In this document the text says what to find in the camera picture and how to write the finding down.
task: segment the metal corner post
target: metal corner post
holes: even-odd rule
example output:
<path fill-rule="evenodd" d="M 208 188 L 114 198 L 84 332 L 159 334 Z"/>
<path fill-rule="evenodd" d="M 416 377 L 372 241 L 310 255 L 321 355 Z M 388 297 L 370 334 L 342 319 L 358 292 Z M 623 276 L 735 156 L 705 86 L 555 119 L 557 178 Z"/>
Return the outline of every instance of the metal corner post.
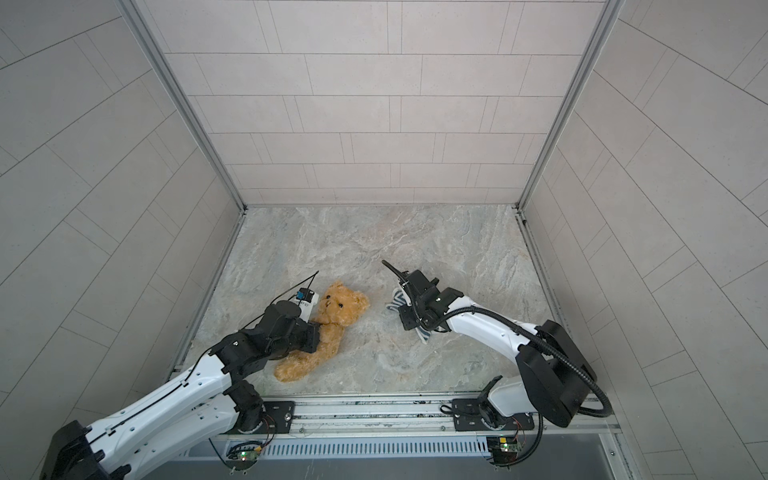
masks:
<path fill-rule="evenodd" d="M 230 196 L 235 201 L 240 212 L 245 211 L 246 205 L 245 202 L 243 202 L 243 198 L 240 196 L 240 193 L 237 191 L 237 188 L 227 173 L 227 169 L 224 168 L 223 162 L 216 153 L 214 146 L 211 144 L 210 138 L 208 138 L 208 135 L 205 133 L 203 125 L 197 118 L 187 96 L 181 91 L 178 80 L 171 71 L 170 65 L 168 65 L 165 60 L 163 52 L 157 46 L 157 42 L 154 40 L 152 33 L 147 27 L 147 23 L 139 12 L 135 1 L 115 0 L 115 3 L 118 5 L 118 9 L 123 15 L 126 23 L 128 23 L 129 29 L 133 32 L 136 41 L 138 41 L 141 50 L 147 56 L 147 60 L 149 60 L 154 72 L 159 77 L 161 84 L 165 87 L 165 90 L 170 95 L 170 99 L 176 105 L 179 115 L 181 115 L 182 120 L 189 127 L 192 137 L 200 147 L 200 151 L 203 152 L 203 155 L 208 159 L 219 178 L 221 178 L 224 185 L 227 186 Z"/>
<path fill-rule="evenodd" d="M 587 84 L 589 74 L 592 72 L 592 68 L 598 60 L 598 56 L 600 56 L 600 50 L 603 48 L 608 35 L 611 33 L 611 29 L 616 23 L 619 10 L 623 4 L 624 0 L 606 0 L 603 6 L 603 10 L 598 17 L 598 23 L 594 26 L 594 30 L 587 42 L 584 54 L 581 56 L 581 61 L 579 61 L 578 67 L 576 68 L 576 73 L 574 73 L 574 76 L 571 79 L 571 84 L 568 85 L 568 91 L 563 97 L 563 103 L 560 105 L 558 114 L 554 118 L 552 128 L 550 128 L 547 138 L 544 140 L 544 145 L 541 147 L 541 152 L 539 152 L 538 159 L 533 166 L 531 176 L 525 183 L 525 188 L 523 189 L 523 193 L 517 205 L 518 210 L 521 212 L 525 211 L 528 202 L 531 201 L 531 195 L 536 187 L 536 183 L 541 177 L 544 167 L 554 151 L 558 138 L 560 138 L 565 123 L 576 106 L 576 101 L 578 100 L 579 95 L 581 95 L 581 91 L 584 90 L 584 86 Z"/>

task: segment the stone-patterned surface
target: stone-patterned surface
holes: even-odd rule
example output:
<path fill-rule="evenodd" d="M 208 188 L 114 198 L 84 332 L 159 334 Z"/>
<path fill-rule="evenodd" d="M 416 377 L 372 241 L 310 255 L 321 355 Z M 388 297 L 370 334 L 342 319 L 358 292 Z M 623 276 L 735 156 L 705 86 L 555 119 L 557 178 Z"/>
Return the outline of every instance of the stone-patterned surface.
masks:
<path fill-rule="evenodd" d="M 371 307 L 347 329 L 339 355 L 305 379 L 278 382 L 276 362 L 252 375 L 262 395 L 465 391 L 517 374 L 514 364 L 469 337 L 434 333 L 424 345 L 404 331 L 385 309 L 397 282 L 381 259 L 437 276 L 441 288 L 453 286 L 511 318 L 551 318 L 509 206 L 257 208 L 247 214 L 187 364 L 320 270 L 313 290 L 341 279 L 366 293 Z"/>

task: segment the teddy bear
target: teddy bear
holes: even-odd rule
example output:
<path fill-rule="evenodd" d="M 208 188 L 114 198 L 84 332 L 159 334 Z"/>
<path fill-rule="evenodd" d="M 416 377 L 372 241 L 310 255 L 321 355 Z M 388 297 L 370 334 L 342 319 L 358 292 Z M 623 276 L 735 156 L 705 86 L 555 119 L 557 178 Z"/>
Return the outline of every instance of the teddy bear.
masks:
<path fill-rule="evenodd" d="M 275 378 L 281 382 L 295 382 L 304 378 L 322 363 L 339 352 L 339 344 L 346 327 L 356 322 L 369 307 L 368 297 L 353 292 L 337 280 L 319 298 L 318 316 L 312 321 L 320 324 L 320 342 L 315 353 L 291 352 L 275 368 Z"/>

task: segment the stuffed animal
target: stuffed animal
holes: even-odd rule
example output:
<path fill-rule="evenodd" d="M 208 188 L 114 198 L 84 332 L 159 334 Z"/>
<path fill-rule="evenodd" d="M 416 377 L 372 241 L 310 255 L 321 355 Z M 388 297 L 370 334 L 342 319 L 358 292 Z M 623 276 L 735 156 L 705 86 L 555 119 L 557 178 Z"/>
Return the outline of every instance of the stuffed animal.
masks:
<path fill-rule="evenodd" d="M 334 282 L 320 297 L 317 304 L 318 316 L 313 320 L 321 324 L 317 351 L 291 352 L 275 368 L 275 378 L 281 382 L 294 382 L 333 358 L 339 352 L 344 329 L 356 322 L 369 305 L 364 293 L 353 292 L 341 280 Z"/>

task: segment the side wall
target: side wall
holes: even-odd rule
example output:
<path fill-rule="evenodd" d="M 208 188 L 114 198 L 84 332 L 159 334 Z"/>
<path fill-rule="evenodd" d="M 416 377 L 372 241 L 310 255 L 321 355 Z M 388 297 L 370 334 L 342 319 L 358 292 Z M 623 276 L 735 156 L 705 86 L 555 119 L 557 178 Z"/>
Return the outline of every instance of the side wall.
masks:
<path fill-rule="evenodd" d="M 238 209 L 111 0 L 0 5 L 0 467 L 151 391 Z"/>
<path fill-rule="evenodd" d="M 603 6 L 137 3 L 249 204 L 516 202 Z"/>
<path fill-rule="evenodd" d="M 525 211 L 644 478 L 768 474 L 766 31 L 628 0 Z"/>

